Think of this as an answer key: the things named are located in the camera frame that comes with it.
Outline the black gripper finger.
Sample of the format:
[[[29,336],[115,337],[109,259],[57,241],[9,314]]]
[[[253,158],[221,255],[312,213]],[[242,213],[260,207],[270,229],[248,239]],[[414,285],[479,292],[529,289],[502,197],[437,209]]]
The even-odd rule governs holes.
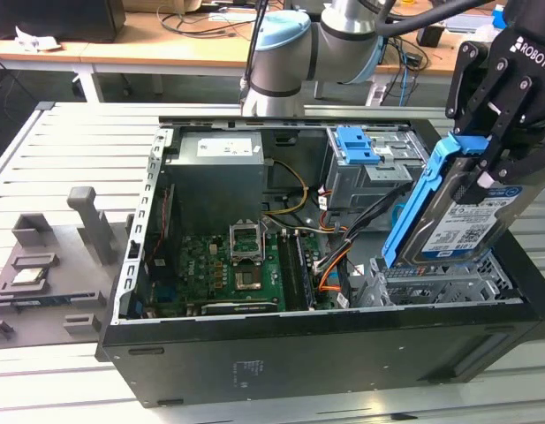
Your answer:
[[[456,111],[456,131],[488,146],[461,179],[459,204],[477,204],[495,183],[545,186],[545,70],[524,59],[490,60]]]
[[[445,116],[452,119],[459,133],[488,131],[488,44],[462,42],[445,105]]]

